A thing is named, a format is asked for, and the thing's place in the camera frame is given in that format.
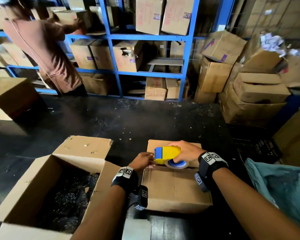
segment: crumpled paper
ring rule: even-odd
[[[286,51],[280,47],[284,42],[284,39],[281,36],[272,36],[272,33],[261,34],[260,42],[265,51],[277,52],[280,54],[279,57],[284,57],[286,55]]]

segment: packing tape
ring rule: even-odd
[[[178,163],[175,163],[173,159],[170,159],[170,160],[165,160],[164,165],[166,165],[168,168],[184,169],[189,166],[189,163],[187,161],[179,161]]]

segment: blue tape roll core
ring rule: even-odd
[[[186,163],[185,161],[179,161],[179,162],[175,163],[175,162],[173,161],[173,159],[170,159],[170,160],[168,161],[168,164],[169,164],[169,166],[172,166],[172,167],[174,167],[174,168],[182,168],[182,167],[184,167],[187,163]]]

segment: shelf rack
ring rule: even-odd
[[[102,70],[102,69],[96,69],[96,70],[89,70],[89,69],[82,69],[77,68],[78,72],[87,72],[87,73],[98,73],[98,74],[114,74],[119,90],[119,96],[113,95],[114,97],[121,97],[121,98],[129,98],[129,99],[143,99],[141,97],[133,97],[133,96],[124,96],[121,88],[121,82],[119,75],[130,75],[130,76],[148,76],[148,77],[163,77],[163,78],[174,78],[174,79],[180,79],[181,80],[181,86],[180,86],[180,93],[178,101],[182,100],[183,96],[183,90],[185,86],[186,81],[186,74],[189,64],[189,57],[191,52],[191,45],[193,39],[204,39],[204,37],[194,37],[194,31],[195,31],[195,25],[196,25],[196,18],[198,13],[198,7],[200,0],[194,0],[193,4],[193,10],[192,10],[192,17],[189,25],[189,32],[188,35],[152,35],[152,34],[117,34],[113,33],[109,24],[109,17],[108,17],[108,11],[106,8],[106,0],[98,0],[101,10],[102,10],[102,18],[104,21],[105,26],[105,32],[106,34],[102,35],[74,35],[74,34],[68,34],[65,37],[65,42],[69,45],[72,44],[73,40],[75,39],[106,39],[108,40],[109,49],[112,57],[112,64],[114,69],[113,70]],[[235,0],[220,0],[219,7],[216,14],[216,19],[214,22],[213,30],[214,31],[221,31],[224,30],[228,24],[230,14],[232,11],[232,7]],[[56,6],[62,6],[60,1],[55,0]],[[122,12],[124,12],[124,0],[118,0],[119,8]],[[133,28],[131,25],[127,25],[127,29]],[[0,31],[0,37],[7,37],[7,35]],[[117,64],[113,52],[113,43],[112,40],[148,40],[148,41],[185,41],[184,46],[184,54],[183,54],[183,60],[184,65],[181,73],[165,73],[165,72],[145,72],[145,71],[138,71],[138,72],[121,72],[117,69]],[[14,65],[8,65],[6,69],[10,72],[10,74],[13,77],[18,77],[18,74],[14,71],[15,68],[23,68],[23,69],[36,69],[38,70],[39,67],[24,67],[24,66],[14,66]],[[57,94],[55,90],[47,89],[47,88],[36,88],[38,92],[41,93],[48,93],[48,94]]]

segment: white cable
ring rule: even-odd
[[[49,76],[48,72],[46,72],[46,70],[43,68],[43,66],[40,64],[38,58],[36,57],[36,55],[32,52],[31,47],[27,44],[27,42],[24,40],[24,38],[21,36],[20,32],[17,30],[17,28],[15,27],[15,25],[13,24],[13,21],[10,19],[9,15],[7,14],[5,8],[3,7],[3,10],[5,12],[5,14],[7,15],[9,21],[11,22],[12,26],[14,27],[14,29],[16,30],[16,32],[18,33],[18,35],[20,36],[20,38],[24,41],[25,45],[28,47],[28,49],[30,50],[30,52],[32,53],[32,55],[34,56],[34,58],[37,60],[37,64],[41,66],[42,70],[48,75],[49,79],[52,81],[52,83],[56,86],[56,88],[59,90],[60,94],[62,94],[62,92],[60,91],[60,89],[58,88],[58,86],[55,84],[55,82],[51,79],[51,77]]]

